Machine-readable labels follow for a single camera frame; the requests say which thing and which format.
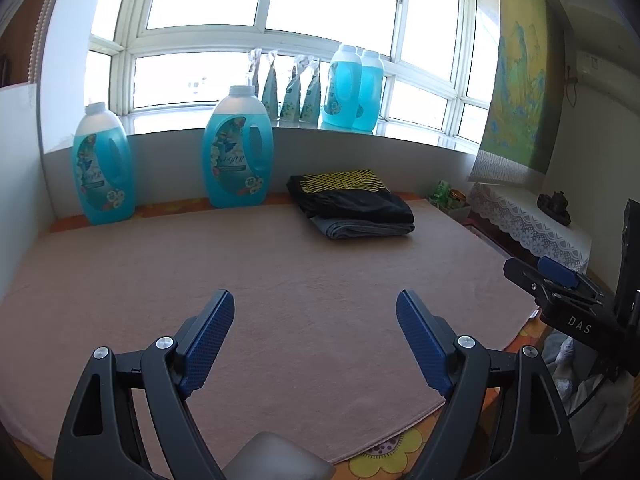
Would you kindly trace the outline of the box with green items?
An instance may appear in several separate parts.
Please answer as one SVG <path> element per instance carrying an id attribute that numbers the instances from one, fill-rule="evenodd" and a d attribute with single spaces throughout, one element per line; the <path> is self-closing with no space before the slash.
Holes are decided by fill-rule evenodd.
<path id="1" fill-rule="evenodd" d="M 463 223 L 469 218 L 471 205 L 468 203 L 466 195 L 444 180 L 437 183 L 435 191 L 428 196 L 427 200 L 459 223 Z"/>

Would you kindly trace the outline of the landscape painting scroll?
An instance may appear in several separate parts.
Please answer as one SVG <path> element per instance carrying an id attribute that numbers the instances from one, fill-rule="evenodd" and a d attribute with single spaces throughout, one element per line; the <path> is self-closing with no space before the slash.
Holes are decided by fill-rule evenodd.
<path id="1" fill-rule="evenodd" d="M 500 0 L 498 62 L 480 148 L 548 170 L 564 94 L 561 23 L 547 0 Z"/>

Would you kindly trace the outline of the clothes pile on floor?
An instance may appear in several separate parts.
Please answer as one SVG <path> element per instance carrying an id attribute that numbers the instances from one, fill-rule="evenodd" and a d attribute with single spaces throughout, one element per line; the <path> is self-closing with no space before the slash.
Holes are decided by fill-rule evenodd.
<path id="1" fill-rule="evenodd" d="M 593 462 L 622 435 L 628 415 L 634 378 L 623 372 L 615 382 L 602 374 L 579 380 L 577 342 L 552 330 L 544 341 L 542 358 L 548 366 L 556 390 L 570 415 L 575 445 L 581 462 Z"/>

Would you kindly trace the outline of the white window frame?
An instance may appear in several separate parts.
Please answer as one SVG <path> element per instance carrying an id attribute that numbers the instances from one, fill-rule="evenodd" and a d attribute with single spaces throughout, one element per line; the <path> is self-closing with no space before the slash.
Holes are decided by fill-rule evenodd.
<path id="1" fill-rule="evenodd" d="M 494 90 L 499 0 L 98 0 L 85 62 L 84 100 L 138 122 L 213 107 L 247 81 L 326 79 L 341 44 L 378 52 L 384 136 L 424 142 L 482 138 Z"/>

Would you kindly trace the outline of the left blue detergent jug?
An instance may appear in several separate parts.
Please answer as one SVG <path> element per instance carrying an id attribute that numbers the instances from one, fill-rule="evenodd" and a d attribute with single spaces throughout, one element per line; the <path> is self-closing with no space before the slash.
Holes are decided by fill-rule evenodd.
<path id="1" fill-rule="evenodd" d="M 136 206 L 134 161 L 122 122 L 104 102 L 85 107 L 72 147 L 77 196 L 91 224 L 129 219 Z"/>

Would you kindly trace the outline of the dark teapot tray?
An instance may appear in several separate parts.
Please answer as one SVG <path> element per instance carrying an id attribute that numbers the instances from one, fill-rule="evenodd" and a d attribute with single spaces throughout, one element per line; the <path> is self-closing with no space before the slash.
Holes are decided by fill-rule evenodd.
<path id="1" fill-rule="evenodd" d="M 569 226 L 572 223 L 567 209 L 568 200 L 562 191 L 554 192 L 552 195 L 539 194 L 537 207 L 561 226 Z"/>

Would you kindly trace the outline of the refill pouch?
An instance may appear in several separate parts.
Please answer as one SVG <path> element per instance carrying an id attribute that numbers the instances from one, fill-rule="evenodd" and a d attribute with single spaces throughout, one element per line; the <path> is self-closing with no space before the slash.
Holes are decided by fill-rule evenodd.
<path id="1" fill-rule="evenodd" d="M 262 90 L 262 105 L 271 120 L 277 120 L 279 117 L 278 104 L 278 82 L 276 73 L 276 61 L 278 57 L 277 51 L 268 52 L 268 72 Z"/>
<path id="2" fill-rule="evenodd" d="M 321 104 L 320 60 L 312 56 L 309 61 L 309 67 L 312 69 L 312 75 L 300 108 L 299 120 L 307 124 L 317 125 Z"/>
<path id="3" fill-rule="evenodd" d="M 285 94 L 280 108 L 280 119 L 285 122 L 299 120 L 300 81 L 299 76 L 304 69 L 303 55 L 296 55 L 291 76 L 285 88 Z"/>

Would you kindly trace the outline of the white lace cloth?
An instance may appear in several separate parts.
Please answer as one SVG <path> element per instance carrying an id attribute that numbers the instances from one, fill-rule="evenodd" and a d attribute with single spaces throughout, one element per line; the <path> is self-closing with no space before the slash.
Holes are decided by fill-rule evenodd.
<path id="1" fill-rule="evenodd" d="M 573 271 L 587 273 L 590 235 L 575 221 L 562 226 L 553 220 L 538 208 L 534 193 L 526 188 L 476 182 L 466 197 L 472 211 L 535 257 L 549 257 Z"/>

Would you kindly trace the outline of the blue bottle on sill right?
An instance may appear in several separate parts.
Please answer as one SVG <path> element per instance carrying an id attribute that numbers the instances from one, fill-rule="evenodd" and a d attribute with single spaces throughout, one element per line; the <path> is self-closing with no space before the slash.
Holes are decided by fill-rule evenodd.
<path id="1" fill-rule="evenodd" d="M 359 103 L 352 128 L 371 133 L 380 114 L 384 67 L 378 52 L 364 50 L 360 56 L 361 79 Z"/>

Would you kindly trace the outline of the black shorts yellow pattern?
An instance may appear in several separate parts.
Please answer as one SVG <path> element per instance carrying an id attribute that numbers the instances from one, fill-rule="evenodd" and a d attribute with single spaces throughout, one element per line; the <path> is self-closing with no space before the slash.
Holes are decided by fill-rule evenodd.
<path id="1" fill-rule="evenodd" d="M 403 224 L 414 220 L 408 204 L 370 169 L 292 176 L 286 188 L 309 219 Z"/>

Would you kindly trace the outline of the white side panel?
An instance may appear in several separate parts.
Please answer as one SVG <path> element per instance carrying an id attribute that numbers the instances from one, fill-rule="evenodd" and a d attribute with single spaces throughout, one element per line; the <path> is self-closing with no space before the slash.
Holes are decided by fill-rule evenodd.
<path id="1" fill-rule="evenodd" d="M 35 84 L 1 90 L 1 292 L 54 220 L 42 169 Z"/>

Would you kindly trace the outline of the folded blue grey jeans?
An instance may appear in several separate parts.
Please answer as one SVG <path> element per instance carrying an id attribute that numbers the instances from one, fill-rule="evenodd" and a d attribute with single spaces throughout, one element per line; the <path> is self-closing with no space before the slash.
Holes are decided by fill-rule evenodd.
<path id="1" fill-rule="evenodd" d="M 413 223 L 380 223 L 367 220 L 322 219 L 311 222 L 329 240 L 356 240 L 367 237 L 405 236 L 414 231 Z"/>

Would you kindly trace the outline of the middle blue detergent jug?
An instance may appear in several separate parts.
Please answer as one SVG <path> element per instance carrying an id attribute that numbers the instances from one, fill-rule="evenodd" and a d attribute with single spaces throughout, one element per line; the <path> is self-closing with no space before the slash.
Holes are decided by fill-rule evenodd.
<path id="1" fill-rule="evenodd" d="M 206 125 L 201 162 L 208 199 L 215 208 L 264 202 L 273 163 L 273 132 L 252 86 L 232 86 Z"/>

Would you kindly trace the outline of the blue bottle on sill left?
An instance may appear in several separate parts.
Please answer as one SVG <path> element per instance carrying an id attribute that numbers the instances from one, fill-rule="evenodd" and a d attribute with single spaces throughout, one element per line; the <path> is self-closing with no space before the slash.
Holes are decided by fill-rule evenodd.
<path id="1" fill-rule="evenodd" d="M 359 105 L 361 81 L 360 56 L 354 46 L 341 44 L 332 56 L 326 83 L 326 96 L 322 104 L 325 124 L 350 129 Z"/>

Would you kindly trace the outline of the blue detergent jug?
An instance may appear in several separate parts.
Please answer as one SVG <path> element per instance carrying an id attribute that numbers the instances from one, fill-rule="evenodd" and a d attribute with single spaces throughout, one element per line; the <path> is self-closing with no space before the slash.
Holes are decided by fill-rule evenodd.
<path id="1" fill-rule="evenodd" d="M 91 224 L 129 219 L 136 206 L 134 161 L 122 122 L 104 102 L 85 107 L 72 147 L 77 196 Z"/>
<path id="2" fill-rule="evenodd" d="M 273 163 L 273 132 L 252 86 L 232 86 L 206 125 L 201 162 L 208 199 L 215 208 L 264 202 Z"/>

